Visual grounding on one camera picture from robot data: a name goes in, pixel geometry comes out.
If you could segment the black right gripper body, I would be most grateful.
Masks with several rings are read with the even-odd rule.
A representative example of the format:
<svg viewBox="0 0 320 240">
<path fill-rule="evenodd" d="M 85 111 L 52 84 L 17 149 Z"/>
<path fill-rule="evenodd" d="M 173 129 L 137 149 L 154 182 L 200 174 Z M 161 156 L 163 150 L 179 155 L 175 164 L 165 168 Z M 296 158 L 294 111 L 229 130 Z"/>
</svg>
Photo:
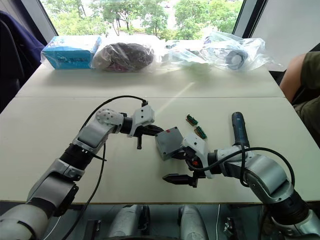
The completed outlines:
<svg viewBox="0 0 320 240">
<path fill-rule="evenodd" d="M 199 171 L 192 170 L 191 166 L 194 168 L 200 168 L 201 167 L 201 161 L 196 156 L 195 151 L 191 149 L 190 147 L 183 147 L 184 150 L 184 156 L 185 161 L 188 165 L 188 169 L 190 171 L 193 171 L 194 176 L 200 176 L 201 173 Z"/>
</svg>

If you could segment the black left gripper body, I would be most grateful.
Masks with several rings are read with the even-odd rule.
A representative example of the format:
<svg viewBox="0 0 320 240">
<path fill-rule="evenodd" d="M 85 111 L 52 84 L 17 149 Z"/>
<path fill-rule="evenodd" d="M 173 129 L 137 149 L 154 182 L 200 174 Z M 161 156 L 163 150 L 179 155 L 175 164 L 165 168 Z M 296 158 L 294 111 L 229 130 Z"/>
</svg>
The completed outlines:
<svg viewBox="0 0 320 240">
<path fill-rule="evenodd" d="M 139 137 L 142 135 L 147 135 L 147 136 L 154 136 L 155 135 L 155 128 L 154 125 L 149 124 L 146 126 L 142 125 L 133 125 L 131 127 L 131 130 L 129 132 L 129 137 Z"/>
</svg>

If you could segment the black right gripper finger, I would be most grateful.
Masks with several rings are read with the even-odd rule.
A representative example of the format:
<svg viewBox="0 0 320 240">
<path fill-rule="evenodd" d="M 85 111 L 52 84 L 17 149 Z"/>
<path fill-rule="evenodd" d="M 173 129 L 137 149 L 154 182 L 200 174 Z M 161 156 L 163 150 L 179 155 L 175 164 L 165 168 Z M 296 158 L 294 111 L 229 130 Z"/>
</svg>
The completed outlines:
<svg viewBox="0 0 320 240">
<path fill-rule="evenodd" d="M 196 175 L 189 176 L 187 174 L 170 173 L 162 177 L 162 179 L 174 185 L 188 185 L 196 188 L 199 177 Z"/>
<path fill-rule="evenodd" d="M 171 155 L 171 158 L 172 159 L 177 159 L 177 160 L 186 160 L 186 152 L 184 150 L 179 150 L 179 151 L 176 151 L 174 152 L 172 155 Z"/>
</svg>

